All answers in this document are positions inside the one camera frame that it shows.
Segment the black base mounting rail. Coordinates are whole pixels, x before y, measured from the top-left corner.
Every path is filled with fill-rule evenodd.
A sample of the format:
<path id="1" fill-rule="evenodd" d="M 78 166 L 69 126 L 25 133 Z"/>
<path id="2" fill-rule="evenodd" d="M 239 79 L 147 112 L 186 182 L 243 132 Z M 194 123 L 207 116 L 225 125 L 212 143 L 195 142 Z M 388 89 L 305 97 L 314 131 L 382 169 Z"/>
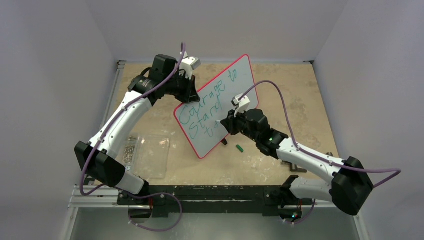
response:
<path id="1" fill-rule="evenodd" d="M 260 214 L 301 218 L 310 198 L 298 199 L 280 185 L 153 185 L 139 199 L 120 192 L 119 206 L 128 206 L 134 218 L 167 218 L 169 214 Z"/>

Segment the pink framed whiteboard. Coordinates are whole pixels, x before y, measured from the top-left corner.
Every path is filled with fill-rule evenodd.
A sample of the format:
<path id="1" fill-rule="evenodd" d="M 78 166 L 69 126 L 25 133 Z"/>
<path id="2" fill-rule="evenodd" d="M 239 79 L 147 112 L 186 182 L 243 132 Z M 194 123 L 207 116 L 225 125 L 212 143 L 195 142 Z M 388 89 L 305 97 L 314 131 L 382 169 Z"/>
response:
<path id="1" fill-rule="evenodd" d="M 203 159 L 227 137 L 226 129 L 216 121 L 235 108 L 235 96 L 248 92 L 248 108 L 258 107 L 257 91 L 251 89 L 254 84 L 250 57 L 244 54 L 197 91 L 199 102 L 182 103 L 174 109 L 174 118 L 198 158 Z"/>

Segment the clear plastic screw box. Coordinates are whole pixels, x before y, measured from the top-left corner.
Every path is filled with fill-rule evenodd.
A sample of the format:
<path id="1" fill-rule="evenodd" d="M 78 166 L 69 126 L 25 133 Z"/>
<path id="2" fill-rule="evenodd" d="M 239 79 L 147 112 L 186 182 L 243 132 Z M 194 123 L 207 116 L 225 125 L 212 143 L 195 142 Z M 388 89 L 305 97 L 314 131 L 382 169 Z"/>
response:
<path id="1" fill-rule="evenodd" d="M 130 173 L 143 179 L 163 179 L 166 176 L 170 138 L 166 135 L 131 133 L 118 155 Z"/>

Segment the green marker cap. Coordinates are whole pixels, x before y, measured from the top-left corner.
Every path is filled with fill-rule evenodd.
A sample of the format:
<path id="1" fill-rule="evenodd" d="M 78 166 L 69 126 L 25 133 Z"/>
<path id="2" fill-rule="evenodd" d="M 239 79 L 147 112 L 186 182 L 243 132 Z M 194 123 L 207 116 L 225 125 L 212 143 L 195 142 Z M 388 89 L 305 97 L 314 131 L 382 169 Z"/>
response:
<path id="1" fill-rule="evenodd" d="M 244 152 L 244 149 L 240 146 L 240 145 L 236 145 L 236 148 L 241 152 L 241 153 L 243 153 Z"/>

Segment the black T-shaped tool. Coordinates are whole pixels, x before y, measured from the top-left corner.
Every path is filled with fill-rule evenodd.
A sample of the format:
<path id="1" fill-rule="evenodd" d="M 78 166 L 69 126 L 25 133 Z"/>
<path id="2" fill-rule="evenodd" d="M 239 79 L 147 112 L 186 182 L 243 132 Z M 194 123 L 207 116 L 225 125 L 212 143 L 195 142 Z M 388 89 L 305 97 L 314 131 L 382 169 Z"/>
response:
<path id="1" fill-rule="evenodd" d="M 293 168 L 301 172 L 328 173 L 329 165 L 315 157 L 309 156 L 300 151 L 284 150 L 278 152 L 280 159 L 289 162 Z"/>

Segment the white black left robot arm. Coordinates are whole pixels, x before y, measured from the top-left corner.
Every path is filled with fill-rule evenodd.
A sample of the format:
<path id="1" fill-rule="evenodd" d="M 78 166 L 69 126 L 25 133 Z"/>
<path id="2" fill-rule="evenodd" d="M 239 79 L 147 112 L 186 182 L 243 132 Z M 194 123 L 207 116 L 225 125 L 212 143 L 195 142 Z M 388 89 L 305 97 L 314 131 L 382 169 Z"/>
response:
<path id="1" fill-rule="evenodd" d="M 193 74 L 200 65 L 199 58 L 187 53 L 179 59 L 156 55 L 152 66 L 131 81 L 121 104 L 99 132 L 89 141 L 76 144 L 74 151 L 82 175 L 128 192 L 138 205 L 146 203 L 149 183 L 129 172 L 116 157 L 137 122 L 158 100 L 169 95 L 183 104 L 200 101 Z"/>

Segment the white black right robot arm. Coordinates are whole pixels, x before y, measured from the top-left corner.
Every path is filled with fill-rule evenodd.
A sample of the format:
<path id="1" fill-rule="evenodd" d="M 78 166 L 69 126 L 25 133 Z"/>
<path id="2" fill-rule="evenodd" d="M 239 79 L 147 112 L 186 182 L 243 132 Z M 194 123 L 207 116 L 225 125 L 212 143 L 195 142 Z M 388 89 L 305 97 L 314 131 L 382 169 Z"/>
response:
<path id="1" fill-rule="evenodd" d="M 298 199 L 322 200 L 333 203 L 345 214 L 356 216 L 374 189 L 358 159 L 344 160 L 295 143 L 287 134 L 272 128 L 260 109 L 243 113 L 230 110 L 219 123 L 230 135 L 242 134 L 254 141 L 264 155 L 295 164 L 319 177 L 297 177 L 283 187 L 280 196 L 288 204 Z"/>

